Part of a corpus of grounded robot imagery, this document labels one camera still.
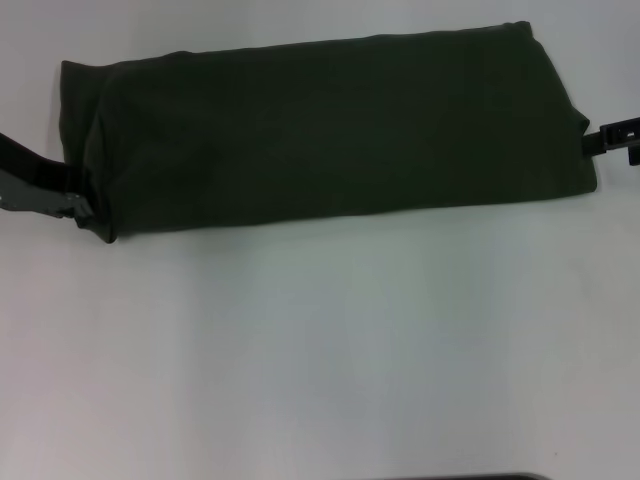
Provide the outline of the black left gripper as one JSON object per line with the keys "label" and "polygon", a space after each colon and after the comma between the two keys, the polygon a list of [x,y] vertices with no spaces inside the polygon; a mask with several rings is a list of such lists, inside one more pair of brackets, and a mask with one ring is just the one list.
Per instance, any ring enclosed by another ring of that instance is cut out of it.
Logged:
{"label": "black left gripper", "polygon": [[73,218],[80,229],[96,226],[81,172],[44,158],[5,135],[1,135],[1,208]]}

